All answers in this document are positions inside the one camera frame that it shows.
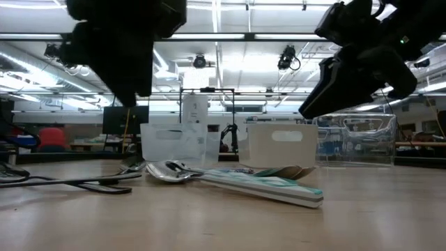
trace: security camera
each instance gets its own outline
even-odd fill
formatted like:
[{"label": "security camera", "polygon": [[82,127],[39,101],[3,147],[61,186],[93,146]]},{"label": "security camera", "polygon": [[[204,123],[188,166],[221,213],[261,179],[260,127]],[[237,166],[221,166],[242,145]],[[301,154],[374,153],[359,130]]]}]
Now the security camera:
[{"label": "security camera", "polygon": [[[299,63],[297,68],[292,68],[291,66],[294,64],[294,61]],[[280,55],[279,63],[277,63],[277,67],[279,70],[299,70],[300,69],[300,60],[295,55],[295,49],[292,45],[287,45],[284,52]]]},{"label": "security camera", "polygon": [[203,54],[198,54],[198,55],[195,57],[193,66],[194,66],[195,68],[197,68],[197,69],[202,69],[202,68],[205,68],[205,67],[206,67],[206,59],[204,58],[204,55],[203,55]]}]

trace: white box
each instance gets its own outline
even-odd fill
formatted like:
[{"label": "white box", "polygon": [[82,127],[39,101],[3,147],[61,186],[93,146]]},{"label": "white box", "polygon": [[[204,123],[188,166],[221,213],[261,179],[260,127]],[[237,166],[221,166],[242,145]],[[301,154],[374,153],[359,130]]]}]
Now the white box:
[{"label": "white box", "polygon": [[238,142],[240,163],[253,168],[316,164],[316,125],[247,125],[247,139]]}]

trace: desk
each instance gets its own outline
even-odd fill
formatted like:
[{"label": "desk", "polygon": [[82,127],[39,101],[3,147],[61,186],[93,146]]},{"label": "desk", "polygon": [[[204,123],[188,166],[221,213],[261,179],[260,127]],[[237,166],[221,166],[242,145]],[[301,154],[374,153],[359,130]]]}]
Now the desk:
[{"label": "desk", "polygon": [[400,146],[430,146],[430,147],[446,147],[446,142],[395,142],[396,147]]},{"label": "desk", "polygon": [[[119,161],[26,165],[61,178],[114,174]],[[237,164],[222,163],[225,167]],[[0,243],[46,250],[443,250],[446,173],[437,169],[321,168],[302,179],[324,191],[303,208],[191,182],[123,181],[129,195],[66,185],[0,192]]]},{"label": "desk", "polygon": [[[78,149],[81,149],[82,151],[91,151],[91,148],[93,146],[100,146],[103,147],[104,143],[71,143],[70,148],[72,151],[77,151]],[[112,147],[113,151],[122,151],[122,142],[107,142],[106,147]]]}]

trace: cable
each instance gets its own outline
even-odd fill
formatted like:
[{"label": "cable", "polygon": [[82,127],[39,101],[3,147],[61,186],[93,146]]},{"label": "cable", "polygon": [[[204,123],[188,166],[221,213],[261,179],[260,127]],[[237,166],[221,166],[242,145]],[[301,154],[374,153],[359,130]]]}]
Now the cable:
[{"label": "cable", "polygon": [[437,124],[438,124],[438,127],[440,128],[441,134],[443,135],[443,138],[446,139],[445,132],[443,132],[443,128],[441,127],[440,121],[438,120],[438,112],[433,109],[433,106],[432,106],[429,98],[427,96],[425,96],[425,97],[426,97],[427,103],[429,104],[429,107],[431,108],[432,112],[435,114],[435,120],[437,120]]},{"label": "cable", "polygon": [[125,137],[127,136],[127,129],[128,129],[128,120],[130,118],[130,108],[127,110],[127,122],[125,122],[125,130],[124,130],[124,138],[123,138],[123,152],[124,153],[124,147],[125,147]]},{"label": "cable", "polygon": [[[395,113],[393,112],[392,106],[390,105],[390,102],[389,102],[389,100],[387,99],[387,96],[384,94],[384,91],[383,91],[382,89],[381,89],[381,93],[383,94],[383,97],[384,97],[386,103],[389,105],[390,112],[391,112],[393,115],[395,115]],[[420,157],[422,157],[420,151],[413,145],[413,143],[412,143],[412,139],[409,139],[408,137],[406,137],[406,136],[404,135],[403,130],[401,129],[401,125],[398,123],[398,117],[396,117],[396,119],[397,119],[397,128],[398,128],[399,132],[401,133],[401,135],[403,135],[404,140],[406,140],[407,142],[409,142],[410,146],[411,146],[412,148],[414,148],[415,150],[417,150],[418,155],[419,155]]]},{"label": "cable", "polygon": [[297,70],[300,69],[300,67],[302,66],[302,64],[301,64],[300,60],[299,60],[296,56],[294,56],[294,59],[297,60],[297,61],[299,62],[299,67],[297,67],[296,69],[293,69],[293,68],[290,66],[290,69],[291,69],[291,70],[294,70],[294,71],[297,71]]}]

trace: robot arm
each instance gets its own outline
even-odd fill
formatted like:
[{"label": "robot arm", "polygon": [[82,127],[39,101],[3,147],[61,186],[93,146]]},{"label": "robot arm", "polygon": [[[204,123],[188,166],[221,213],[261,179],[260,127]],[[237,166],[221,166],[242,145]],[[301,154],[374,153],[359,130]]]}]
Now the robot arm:
[{"label": "robot arm", "polygon": [[[386,4],[397,9],[382,22],[376,19]],[[306,119],[372,102],[371,95],[387,82],[390,98],[405,98],[417,79],[405,65],[438,39],[446,29],[441,10],[444,0],[382,0],[371,14],[371,0],[335,3],[327,10],[315,34],[341,46],[319,63],[321,78],[299,109]]]},{"label": "robot arm", "polygon": [[152,90],[153,41],[186,23],[186,0],[67,0],[79,22],[60,50],[64,63],[88,65],[126,107]]}]

